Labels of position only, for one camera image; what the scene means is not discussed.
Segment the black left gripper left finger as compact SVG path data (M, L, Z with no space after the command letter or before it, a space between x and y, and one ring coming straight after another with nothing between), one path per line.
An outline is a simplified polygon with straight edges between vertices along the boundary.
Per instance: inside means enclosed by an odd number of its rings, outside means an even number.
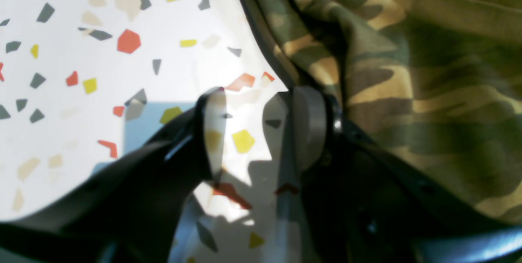
M43 263L166 263L185 201L218 182L224 88L202 94L142 147L24 218L1 223L1 248Z

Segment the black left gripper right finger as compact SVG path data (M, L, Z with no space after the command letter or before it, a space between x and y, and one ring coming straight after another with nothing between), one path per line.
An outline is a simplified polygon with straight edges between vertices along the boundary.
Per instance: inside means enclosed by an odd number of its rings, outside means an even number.
M521 225L473 210L378 146L332 96L309 86L278 92L263 111L283 131L285 177L298 198L302 250L314 263L514 263Z

